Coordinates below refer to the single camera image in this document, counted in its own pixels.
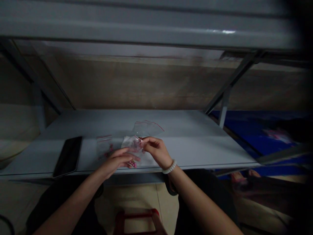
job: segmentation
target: leg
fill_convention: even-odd
[[[232,196],[224,188],[219,179],[205,169],[195,169],[184,171],[189,178],[207,194],[239,227],[236,209]],[[197,221],[191,214],[183,199],[179,196],[179,211],[176,223],[175,234],[202,234]]]
[[[40,197],[39,202],[26,222],[26,234],[33,234],[86,179],[86,176],[65,176],[51,185]],[[99,224],[92,199],[79,219],[72,234],[106,234]]]

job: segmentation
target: stool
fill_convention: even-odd
[[[139,232],[139,233],[124,233],[125,220],[126,219],[135,219],[135,218],[145,218],[151,217],[155,231],[151,232]],[[113,235],[146,235],[146,234],[157,234],[157,235],[167,235],[162,222],[160,220],[160,215],[157,209],[151,209],[146,213],[140,214],[125,214],[125,211],[118,212],[115,217],[115,228]]]

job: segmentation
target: table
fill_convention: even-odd
[[[131,135],[136,121],[158,123],[167,149],[182,169],[254,167],[256,162],[202,111],[196,110],[65,110],[16,159],[0,179],[49,178],[66,139],[83,136],[77,172],[90,174],[101,165],[96,137],[111,134],[114,148]],[[116,174],[160,172],[156,166],[120,168]]]

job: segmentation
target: tile floor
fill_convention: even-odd
[[[284,180],[303,182],[303,176],[280,176]],[[16,234],[25,234],[25,222],[37,204],[47,186],[0,181],[0,214],[5,215],[14,224]],[[234,197],[239,221],[260,229],[280,234],[286,228],[277,215],[288,223],[290,217],[264,207],[258,203]],[[174,234],[179,209],[178,197],[171,196],[165,184],[149,184],[123,187],[107,187],[95,203],[100,224],[108,234],[113,233],[116,213],[122,208],[126,212],[138,212],[144,209],[156,208],[163,226],[169,235]],[[141,232],[153,230],[151,220],[126,221],[125,232]],[[0,234],[5,234],[0,226]],[[253,233],[247,229],[243,232]]]

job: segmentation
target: bracelet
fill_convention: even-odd
[[[163,174],[171,173],[174,170],[176,165],[177,165],[177,161],[173,159],[173,164],[170,166],[170,168],[168,168],[167,170],[162,170],[162,173]]]

